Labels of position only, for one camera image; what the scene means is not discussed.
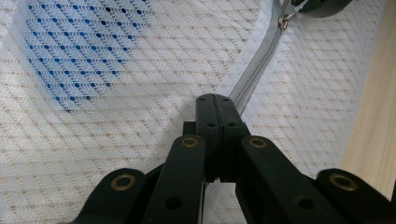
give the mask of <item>blue mesh fabric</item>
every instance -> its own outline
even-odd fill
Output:
[[[111,88],[150,17],[147,0],[32,1],[27,7],[28,60],[66,111]]]

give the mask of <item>mesh bag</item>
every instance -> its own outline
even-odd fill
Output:
[[[339,165],[384,1],[299,15],[242,115],[306,175]],[[228,95],[272,1],[0,2],[0,223],[73,220],[113,170],[164,162],[194,100]],[[232,184],[206,189],[205,223],[244,223]]]

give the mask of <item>gray zipper tape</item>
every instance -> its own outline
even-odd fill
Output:
[[[245,110],[250,96],[256,88],[265,67],[274,55],[277,43],[279,42],[282,34],[282,31],[279,28],[279,18],[285,11],[292,11],[290,0],[285,0],[282,6],[280,5],[279,0],[274,0],[270,25],[265,38],[229,96],[235,103],[235,107],[239,114],[242,114]]]

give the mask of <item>metal zipper slider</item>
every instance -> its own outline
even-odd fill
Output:
[[[284,31],[288,28],[289,21],[294,19],[296,12],[293,11],[291,14],[283,14],[282,17],[279,18],[279,27],[281,31]]]

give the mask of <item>black plastic part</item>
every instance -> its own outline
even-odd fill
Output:
[[[206,141],[206,182],[213,182],[219,175],[220,148],[224,135],[213,94],[205,94],[195,101],[196,134]]]
[[[245,174],[265,207],[262,223],[346,223],[271,141],[247,136],[242,149]]]
[[[299,6],[304,0],[291,0],[291,4],[295,7]]]
[[[205,140],[196,135],[179,137],[163,165],[142,223],[201,223],[204,184]]]
[[[390,220],[390,214],[384,214],[389,210],[389,201],[349,172],[339,169],[321,171],[317,184],[332,206],[351,223],[383,223]]]
[[[113,189],[113,180],[122,175],[132,175],[134,184],[125,190]],[[91,193],[80,214],[71,223],[138,223],[137,208],[145,182],[145,175],[137,170],[120,169],[110,173]]]
[[[392,199],[390,200],[390,202],[396,204],[396,181],[393,187]]]
[[[152,195],[152,192],[157,185],[158,178],[160,177],[161,170],[163,169],[163,164],[158,166],[157,168],[151,170],[146,174],[146,184],[143,189],[140,191],[140,199],[137,206],[134,208],[134,211],[131,215],[134,216],[134,222],[129,223],[140,223],[143,215],[146,212],[146,208],[149,204],[149,199]]]
[[[262,223],[264,203],[260,198],[259,192],[236,184],[235,195],[239,205],[241,205],[247,223]]]
[[[196,134],[206,141],[206,182],[219,177],[221,182],[235,182],[237,153],[246,135],[233,101],[225,96],[205,94],[196,100]],[[192,133],[185,122],[183,133]]]
[[[352,0],[309,0],[298,12],[324,18],[343,10]]]

